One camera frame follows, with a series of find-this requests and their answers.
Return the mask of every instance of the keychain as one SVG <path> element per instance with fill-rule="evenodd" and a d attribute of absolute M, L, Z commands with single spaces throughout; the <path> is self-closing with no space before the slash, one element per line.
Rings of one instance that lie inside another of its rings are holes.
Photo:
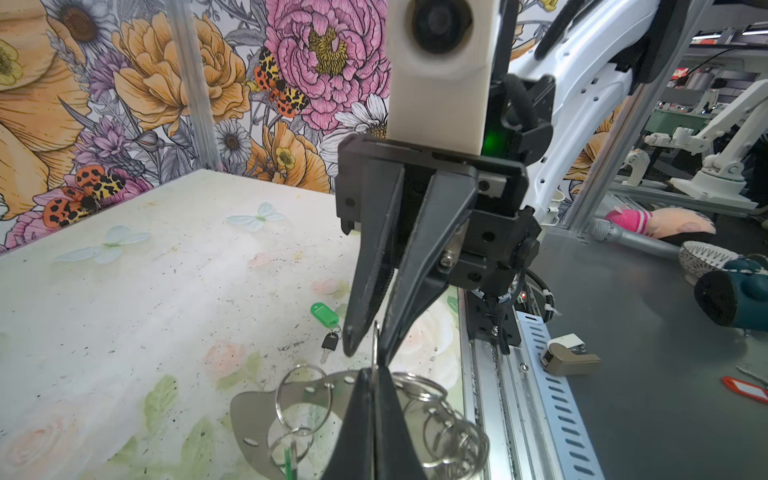
<path fill-rule="evenodd" d="M 325 303 L 318 302 L 310 307 L 310 313 L 327 326 L 331 331 L 323 339 L 323 356 L 320 357 L 320 364 L 324 364 L 331 352 L 336 351 L 336 344 L 339 343 L 339 316 L 333 312 Z"/>

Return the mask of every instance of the pink stuffed toy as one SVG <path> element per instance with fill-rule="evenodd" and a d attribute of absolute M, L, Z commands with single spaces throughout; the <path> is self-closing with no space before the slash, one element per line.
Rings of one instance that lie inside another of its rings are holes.
<path fill-rule="evenodd" d="M 712 220 L 684 208 L 660 208 L 653 212 L 616 208 L 605 220 L 630 232 L 680 245 L 688 240 L 706 242 L 715 234 Z"/>

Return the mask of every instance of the camera lens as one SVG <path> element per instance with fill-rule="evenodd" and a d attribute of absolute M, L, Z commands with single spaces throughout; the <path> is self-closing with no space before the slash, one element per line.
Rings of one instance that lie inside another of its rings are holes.
<path fill-rule="evenodd" d="M 458 47 L 472 25 L 465 0 L 415 0 L 412 31 L 416 44 L 440 55 Z"/>

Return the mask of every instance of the bolt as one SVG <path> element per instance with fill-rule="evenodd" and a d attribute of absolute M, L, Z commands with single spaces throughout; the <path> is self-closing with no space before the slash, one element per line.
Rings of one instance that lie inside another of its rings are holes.
<path fill-rule="evenodd" d="M 453 266 L 453 255 L 451 255 L 451 252 L 443 252 L 440 266 L 443 268 L 451 268 Z"/>

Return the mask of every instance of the microphone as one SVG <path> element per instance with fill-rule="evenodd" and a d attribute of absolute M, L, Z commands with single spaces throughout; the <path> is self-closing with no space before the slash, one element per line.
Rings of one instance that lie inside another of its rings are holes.
<path fill-rule="evenodd" d="M 587 232 L 598 242 L 621 243 L 627 247 L 642 250 L 657 257 L 677 259 L 680 247 L 671 243 L 646 237 L 619 227 L 610 220 L 594 218 L 587 226 Z"/>

